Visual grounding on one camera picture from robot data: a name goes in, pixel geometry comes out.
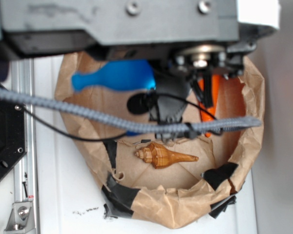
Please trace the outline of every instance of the gray wall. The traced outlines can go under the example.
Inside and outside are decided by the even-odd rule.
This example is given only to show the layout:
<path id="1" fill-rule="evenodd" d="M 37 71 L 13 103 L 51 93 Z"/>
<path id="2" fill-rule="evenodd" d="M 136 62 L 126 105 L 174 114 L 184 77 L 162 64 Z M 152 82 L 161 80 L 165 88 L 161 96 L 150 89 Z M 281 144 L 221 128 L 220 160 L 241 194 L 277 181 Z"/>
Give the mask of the gray wall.
<path id="1" fill-rule="evenodd" d="M 267 78 L 262 152 L 253 167 L 259 234 L 293 233 L 293 0 L 280 0 L 281 30 L 250 58 Z"/>

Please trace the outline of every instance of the brown paper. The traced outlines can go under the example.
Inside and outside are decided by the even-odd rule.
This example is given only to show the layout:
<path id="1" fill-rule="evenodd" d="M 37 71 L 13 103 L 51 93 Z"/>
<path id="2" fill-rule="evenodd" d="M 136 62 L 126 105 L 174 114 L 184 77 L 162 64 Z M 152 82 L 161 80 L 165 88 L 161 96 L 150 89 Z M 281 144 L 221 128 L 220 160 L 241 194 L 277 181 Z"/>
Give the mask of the brown paper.
<path id="1" fill-rule="evenodd" d="M 135 122 L 148 123 L 148 114 L 134 116 L 126 108 L 129 97 L 141 92 L 113 92 L 102 87 L 73 93 L 71 76 L 76 71 L 92 72 L 104 63 L 95 62 L 86 53 L 64 56 L 55 97 L 83 105 Z M 216 116 L 218 118 L 254 116 L 263 120 L 264 79 L 254 65 L 245 59 L 245 74 L 236 79 L 221 80 Z M 188 100 L 196 102 L 191 94 Z M 105 126 L 88 119 L 62 115 L 68 132 L 86 138 L 118 135 L 123 130 Z M 184 122 L 199 122 L 199 112 L 188 106 Z M 75 142 L 86 160 L 99 188 L 106 184 L 107 174 L 114 174 L 120 184 L 140 188 L 131 206 L 133 218 L 148 220 L 169 228 L 183 227 L 210 212 L 210 205 L 239 191 L 261 148 L 263 126 L 242 132 L 225 133 L 221 137 L 200 136 L 194 140 L 181 139 L 166 145 L 169 150 L 199 157 L 198 162 L 182 162 L 165 169 L 154 169 L 134 152 L 147 144 L 134 144 L 141 139 L 154 139 L 153 134 L 124 137 L 118 141 L 116 169 L 111 167 L 102 143 Z M 226 162 L 239 166 L 229 180 L 214 189 L 201 178 L 201 173 Z"/>

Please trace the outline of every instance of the gray braided cable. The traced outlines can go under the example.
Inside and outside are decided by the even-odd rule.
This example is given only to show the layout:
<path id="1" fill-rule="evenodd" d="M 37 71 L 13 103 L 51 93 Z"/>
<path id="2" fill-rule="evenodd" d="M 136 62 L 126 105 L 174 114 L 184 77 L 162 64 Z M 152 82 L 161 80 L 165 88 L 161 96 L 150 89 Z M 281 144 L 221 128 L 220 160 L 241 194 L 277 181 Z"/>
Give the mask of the gray braided cable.
<path id="1" fill-rule="evenodd" d="M 12 102 L 16 104 L 24 103 L 27 105 L 35 105 L 48 108 L 60 112 L 65 112 L 77 116 L 81 116 L 90 120 L 94 120 L 116 128 L 125 129 L 133 133 L 184 133 L 189 131 L 186 124 L 176 123 L 167 125 L 152 125 L 144 123 L 136 123 L 111 116 L 99 111 L 91 110 L 82 106 L 74 105 L 67 102 L 51 100 L 43 97 L 32 97 L 27 94 L 19 94 L 0 88 L 0 100 Z M 238 117 L 220 119 L 211 122 L 194 123 L 192 127 L 195 131 L 205 133 L 209 130 L 229 129 L 229 128 L 249 128 L 258 127 L 261 121 L 254 117 Z"/>

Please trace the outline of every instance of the blue part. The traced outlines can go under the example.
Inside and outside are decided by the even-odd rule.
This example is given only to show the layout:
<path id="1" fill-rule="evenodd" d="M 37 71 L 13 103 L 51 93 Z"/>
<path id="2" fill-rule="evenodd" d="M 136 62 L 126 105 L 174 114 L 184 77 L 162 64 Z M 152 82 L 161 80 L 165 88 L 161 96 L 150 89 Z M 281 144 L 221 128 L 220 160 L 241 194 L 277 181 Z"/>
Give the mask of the blue part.
<path id="1" fill-rule="evenodd" d="M 138 136 L 138 135 L 141 135 L 141 133 L 135 133 L 135 132 L 131 132 L 131 131 L 126 132 L 127 137 L 135 137 L 135 136 Z"/>
<path id="2" fill-rule="evenodd" d="M 146 60 L 109 62 L 90 74 L 75 73 L 72 77 L 75 91 L 88 86 L 104 86 L 115 91 L 133 91 L 155 88 L 151 66 Z"/>

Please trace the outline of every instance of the wooden shell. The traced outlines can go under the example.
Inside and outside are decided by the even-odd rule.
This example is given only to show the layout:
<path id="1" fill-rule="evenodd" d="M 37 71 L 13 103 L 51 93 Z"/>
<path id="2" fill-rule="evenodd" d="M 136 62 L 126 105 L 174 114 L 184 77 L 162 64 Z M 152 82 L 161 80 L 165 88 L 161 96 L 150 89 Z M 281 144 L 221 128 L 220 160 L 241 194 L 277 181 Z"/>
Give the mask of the wooden shell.
<path id="1" fill-rule="evenodd" d="M 196 156 L 173 152 L 154 142 L 138 150 L 136 156 L 144 162 L 152 163 L 156 169 L 168 167 L 176 162 L 196 162 L 199 160 Z"/>

